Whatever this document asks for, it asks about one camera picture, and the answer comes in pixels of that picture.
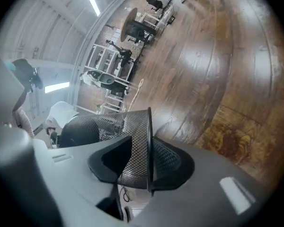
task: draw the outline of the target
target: white cloth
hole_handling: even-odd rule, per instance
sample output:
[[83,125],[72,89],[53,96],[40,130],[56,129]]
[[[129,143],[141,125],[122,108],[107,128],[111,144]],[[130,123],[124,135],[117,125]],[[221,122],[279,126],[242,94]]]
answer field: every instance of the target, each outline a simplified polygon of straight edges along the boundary
[[63,127],[74,117],[78,114],[77,111],[74,110],[73,106],[60,101],[58,103],[55,103],[49,112],[49,115],[45,121],[47,125],[51,125],[51,122],[59,125],[63,129]]

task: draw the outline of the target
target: ceiling light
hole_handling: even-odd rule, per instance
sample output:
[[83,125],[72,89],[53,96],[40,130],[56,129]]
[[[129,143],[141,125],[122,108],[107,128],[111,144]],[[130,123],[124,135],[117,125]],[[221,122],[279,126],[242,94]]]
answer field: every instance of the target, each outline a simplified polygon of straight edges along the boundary
[[59,89],[62,89],[62,88],[66,88],[66,87],[69,87],[69,86],[70,86],[70,82],[63,82],[63,83],[59,83],[59,84],[46,86],[45,87],[45,93],[50,93],[52,91],[59,90]]
[[95,0],[89,0],[91,5],[93,6],[95,12],[96,12],[96,15],[99,16],[100,15],[100,10],[98,9],[98,6],[96,4],[96,1]]

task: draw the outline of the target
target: black mesh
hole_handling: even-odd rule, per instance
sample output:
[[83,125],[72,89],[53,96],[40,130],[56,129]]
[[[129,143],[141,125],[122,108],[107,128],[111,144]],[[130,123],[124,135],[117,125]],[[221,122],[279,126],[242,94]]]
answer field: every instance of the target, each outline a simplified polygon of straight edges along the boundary
[[172,150],[165,147],[161,142],[152,139],[153,160],[155,176],[157,179],[167,176],[181,165],[181,158]]
[[106,115],[82,115],[72,119],[63,129],[60,147],[73,143],[86,145],[120,136],[133,139],[132,156],[118,183],[132,188],[147,189],[148,111]]

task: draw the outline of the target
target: curved ceiling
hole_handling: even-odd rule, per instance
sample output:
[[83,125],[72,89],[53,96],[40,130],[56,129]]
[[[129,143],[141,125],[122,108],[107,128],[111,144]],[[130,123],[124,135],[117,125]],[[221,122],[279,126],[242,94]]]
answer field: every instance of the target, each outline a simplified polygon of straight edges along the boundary
[[[96,0],[100,12],[112,1]],[[89,0],[17,0],[0,25],[0,56],[4,61],[30,60],[45,86],[71,81],[81,45],[97,19]],[[30,94],[23,108],[33,128],[67,95],[67,89]]]

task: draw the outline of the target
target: white rope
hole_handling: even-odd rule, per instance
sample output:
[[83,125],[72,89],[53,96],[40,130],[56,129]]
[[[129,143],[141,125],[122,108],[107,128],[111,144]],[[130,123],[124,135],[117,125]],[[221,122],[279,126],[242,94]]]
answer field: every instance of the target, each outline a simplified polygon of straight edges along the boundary
[[[138,90],[137,90],[137,92],[136,92],[136,95],[133,97],[131,104],[129,105],[128,112],[131,110],[132,105],[133,105],[134,101],[136,100],[136,97],[138,96],[138,93],[139,93],[139,91],[140,91],[140,88],[141,88],[142,85],[143,85],[143,82],[144,82],[144,79],[142,79],[142,80],[140,81],[139,85],[138,85]],[[124,107],[124,104],[123,104],[123,109],[122,109],[122,111],[123,111],[123,112],[126,111],[126,107]]]

